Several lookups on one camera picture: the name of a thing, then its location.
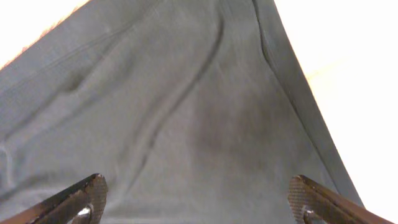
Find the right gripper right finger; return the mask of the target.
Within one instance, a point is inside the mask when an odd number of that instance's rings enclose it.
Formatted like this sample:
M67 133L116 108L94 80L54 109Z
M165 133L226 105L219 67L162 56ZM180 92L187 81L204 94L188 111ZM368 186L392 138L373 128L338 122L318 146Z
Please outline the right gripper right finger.
M297 223L393 224L304 175L291 178L288 202Z

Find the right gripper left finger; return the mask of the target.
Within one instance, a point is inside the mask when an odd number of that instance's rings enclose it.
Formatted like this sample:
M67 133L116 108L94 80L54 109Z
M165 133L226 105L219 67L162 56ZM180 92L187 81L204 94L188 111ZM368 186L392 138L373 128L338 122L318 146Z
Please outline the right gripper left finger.
M92 174L1 224L99 224L106 206L108 186L101 174Z

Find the black polo shirt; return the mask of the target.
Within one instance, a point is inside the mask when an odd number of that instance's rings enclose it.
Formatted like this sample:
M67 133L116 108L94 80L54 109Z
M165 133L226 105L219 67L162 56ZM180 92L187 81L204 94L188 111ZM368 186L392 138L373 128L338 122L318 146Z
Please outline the black polo shirt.
M90 1L1 70L1 218L88 177L103 223L292 223L361 204L273 1Z

